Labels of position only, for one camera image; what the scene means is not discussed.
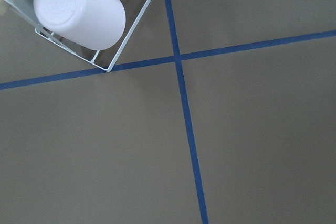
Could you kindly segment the pink cup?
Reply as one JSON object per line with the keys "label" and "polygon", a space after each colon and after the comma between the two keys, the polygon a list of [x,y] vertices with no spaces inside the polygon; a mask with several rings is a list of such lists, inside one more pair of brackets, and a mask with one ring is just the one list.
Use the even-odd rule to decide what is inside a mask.
{"label": "pink cup", "polygon": [[91,50],[105,50],[122,37],[126,15],[120,0],[33,0],[41,25]]}

